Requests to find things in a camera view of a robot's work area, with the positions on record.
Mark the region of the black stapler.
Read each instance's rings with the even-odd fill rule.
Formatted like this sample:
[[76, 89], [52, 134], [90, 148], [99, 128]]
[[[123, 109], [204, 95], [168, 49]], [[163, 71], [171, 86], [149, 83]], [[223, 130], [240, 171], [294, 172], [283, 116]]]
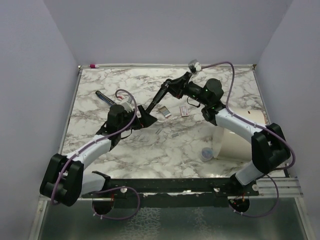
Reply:
[[152, 99], [151, 103], [145, 110], [148, 114], [153, 110], [153, 108], [163, 99], [163, 97], [168, 93], [169, 84], [163, 83], [160, 86], [159, 91], [156, 93], [154, 98]]

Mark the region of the blue stapler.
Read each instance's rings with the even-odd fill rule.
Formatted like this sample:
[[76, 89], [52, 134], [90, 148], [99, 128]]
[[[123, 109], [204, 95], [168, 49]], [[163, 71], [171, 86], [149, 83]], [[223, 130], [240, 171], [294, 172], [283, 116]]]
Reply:
[[97, 90], [95, 92], [95, 95], [102, 100], [103, 102], [105, 102], [106, 104], [108, 104], [109, 106], [113, 106], [116, 105], [116, 102], [113, 101], [111, 98], [107, 97], [106, 95], [104, 95], [102, 92], [100, 92], [99, 90]]

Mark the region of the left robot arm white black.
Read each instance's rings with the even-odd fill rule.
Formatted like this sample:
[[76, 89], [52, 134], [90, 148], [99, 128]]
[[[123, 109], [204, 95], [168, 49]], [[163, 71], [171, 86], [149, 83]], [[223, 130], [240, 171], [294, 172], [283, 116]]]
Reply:
[[142, 105], [135, 109], [126, 108], [124, 104], [111, 106], [106, 122], [92, 140], [67, 155], [56, 153], [51, 157], [40, 185], [40, 194], [68, 207], [78, 197], [90, 192], [101, 198], [106, 197], [111, 186], [105, 177], [99, 173], [84, 175], [84, 170], [111, 151], [122, 139], [122, 132], [140, 130], [154, 124], [157, 118], [150, 114], [153, 108], [153, 105], [147, 109]]

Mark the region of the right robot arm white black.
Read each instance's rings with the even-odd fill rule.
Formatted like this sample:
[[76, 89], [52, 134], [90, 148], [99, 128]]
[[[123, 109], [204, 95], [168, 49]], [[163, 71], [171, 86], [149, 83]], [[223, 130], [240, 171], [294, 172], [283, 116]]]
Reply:
[[186, 72], [179, 78], [167, 79], [164, 86], [177, 99], [188, 96], [202, 104], [201, 112], [207, 122], [232, 131], [251, 145], [251, 161], [233, 175], [229, 184], [230, 191], [240, 196], [247, 191], [248, 184], [269, 174], [291, 157], [282, 129], [275, 123], [259, 126], [231, 112], [221, 102], [224, 91], [220, 80], [210, 78], [201, 87], [190, 80], [191, 76]]

